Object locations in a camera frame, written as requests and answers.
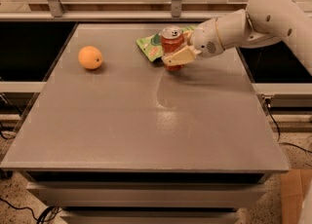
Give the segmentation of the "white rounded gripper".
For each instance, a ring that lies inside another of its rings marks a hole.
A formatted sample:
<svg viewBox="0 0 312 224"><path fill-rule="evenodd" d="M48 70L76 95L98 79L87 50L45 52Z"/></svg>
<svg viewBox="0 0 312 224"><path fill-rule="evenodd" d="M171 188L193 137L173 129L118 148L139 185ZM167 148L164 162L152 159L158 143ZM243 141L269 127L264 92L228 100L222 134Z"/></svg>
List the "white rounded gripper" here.
<svg viewBox="0 0 312 224"><path fill-rule="evenodd" d="M184 41L188 45L173 53L162 57L167 66L183 65L193 62L196 55L203 57L218 56L224 52L216 30L216 19L209 19L200 23L192 32L183 32Z"/></svg>

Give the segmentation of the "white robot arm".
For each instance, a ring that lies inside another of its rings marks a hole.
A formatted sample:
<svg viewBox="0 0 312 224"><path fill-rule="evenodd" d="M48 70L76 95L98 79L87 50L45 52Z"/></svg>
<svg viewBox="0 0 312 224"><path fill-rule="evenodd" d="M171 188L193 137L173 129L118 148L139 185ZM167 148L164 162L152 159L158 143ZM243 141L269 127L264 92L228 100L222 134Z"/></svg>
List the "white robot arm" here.
<svg viewBox="0 0 312 224"><path fill-rule="evenodd" d="M282 41L312 74L312 18L294 0L249 0L244 10L209 19L184 35L162 60L168 67L212 57L231 48L257 48Z"/></svg>

